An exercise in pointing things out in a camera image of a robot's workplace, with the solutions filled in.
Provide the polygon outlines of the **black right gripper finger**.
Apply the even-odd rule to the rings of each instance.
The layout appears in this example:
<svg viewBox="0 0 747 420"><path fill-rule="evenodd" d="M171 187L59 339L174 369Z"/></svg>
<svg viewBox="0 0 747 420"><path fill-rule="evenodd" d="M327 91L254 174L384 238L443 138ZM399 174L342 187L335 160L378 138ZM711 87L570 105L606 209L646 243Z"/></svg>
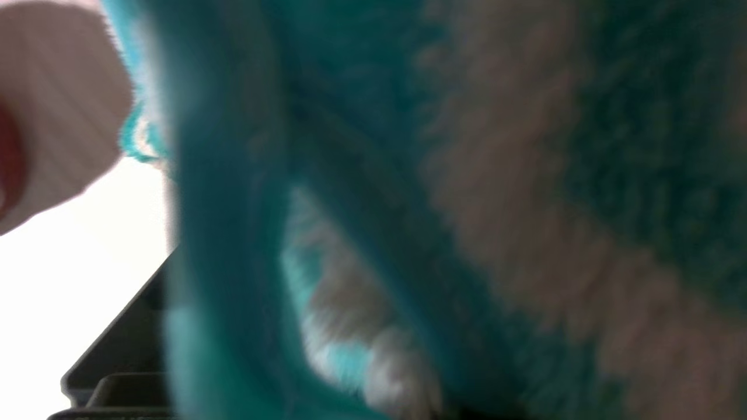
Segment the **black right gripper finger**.
<svg viewBox="0 0 747 420"><path fill-rule="evenodd" d="M53 419L173 419L163 359L168 256L61 380L71 407Z"/></svg>

